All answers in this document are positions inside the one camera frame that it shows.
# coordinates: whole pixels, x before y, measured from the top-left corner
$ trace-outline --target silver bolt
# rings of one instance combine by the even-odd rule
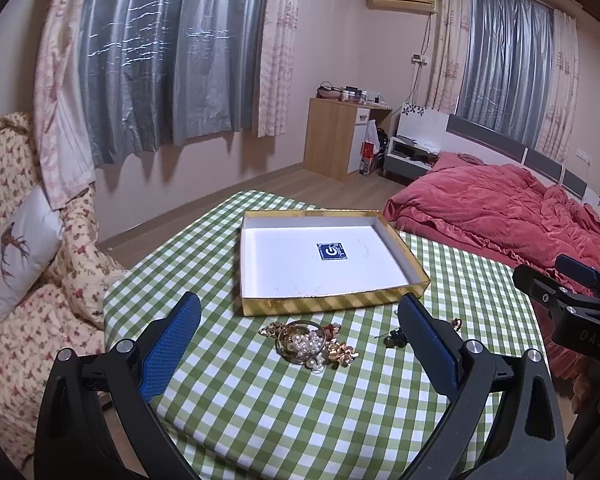
[[[539,362],[540,359],[542,359],[542,354],[535,348],[529,350],[529,353],[527,355],[529,356],[529,359],[531,359],[535,363]]]
[[[479,341],[471,339],[471,341],[466,342],[466,349],[472,354],[479,354],[484,350],[484,346]]]
[[[68,348],[63,348],[58,352],[57,358],[59,361],[68,361],[69,357],[71,357],[71,350]]]
[[[119,341],[116,345],[116,350],[121,354],[126,354],[127,352],[131,352],[131,349],[134,347],[134,342],[131,339],[123,339]]]

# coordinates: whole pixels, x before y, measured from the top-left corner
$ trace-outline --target air conditioner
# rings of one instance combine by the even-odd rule
[[[369,0],[375,9],[436,12],[436,0]]]

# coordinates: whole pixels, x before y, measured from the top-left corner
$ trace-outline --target pink patterned curtain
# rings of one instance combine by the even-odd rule
[[[52,0],[40,39],[34,85],[34,137],[53,209],[95,180],[78,81],[78,37],[84,0]]]
[[[442,0],[427,108],[445,114],[456,111],[469,51],[471,0]]]
[[[549,97],[536,150],[564,162],[578,97],[578,31],[576,20],[554,9],[554,60]]]
[[[285,133],[296,28],[298,0],[267,0],[260,54],[259,137]]]

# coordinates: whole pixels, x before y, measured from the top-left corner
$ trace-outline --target baseboard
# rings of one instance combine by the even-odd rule
[[[281,168],[280,170],[270,171],[269,173],[264,173],[257,177],[251,178],[249,180],[245,180],[244,182],[240,182],[238,184],[234,184],[233,186],[225,187],[215,193],[210,195],[203,196],[199,199],[194,200],[193,202],[188,202],[176,209],[172,209],[167,211],[166,213],[161,214],[151,220],[148,220],[144,223],[141,223],[131,229],[127,229],[126,231],[112,236],[111,238],[107,238],[98,243],[98,245],[103,250],[114,249],[115,247],[122,245],[133,238],[139,237],[156,227],[165,224],[166,222],[170,222],[173,219],[178,218],[179,216],[186,215],[190,211],[198,209],[208,204],[213,204],[217,202],[222,202],[229,198],[232,194],[238,193],[239,191],[245,191],[248,189],[253,189],[254,187],[258,187],[258,184],[262,182],[266,182],[272,178],[284,176],[289,173],[293,173],[294,171],[302,169],[302,162],[298,164],[293,164],[291,166],[287,166],[286,168]]]

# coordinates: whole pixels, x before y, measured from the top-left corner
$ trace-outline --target sofa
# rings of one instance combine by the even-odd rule
[[[31,114],[0,118],[0,229],[41,182]],[[59,251],[0,322],[0,445],[22,468],[33,453],[46,379],[59,349],[104,350],[102,300],[124,269],[96,247],[93,187],[60,211]]]

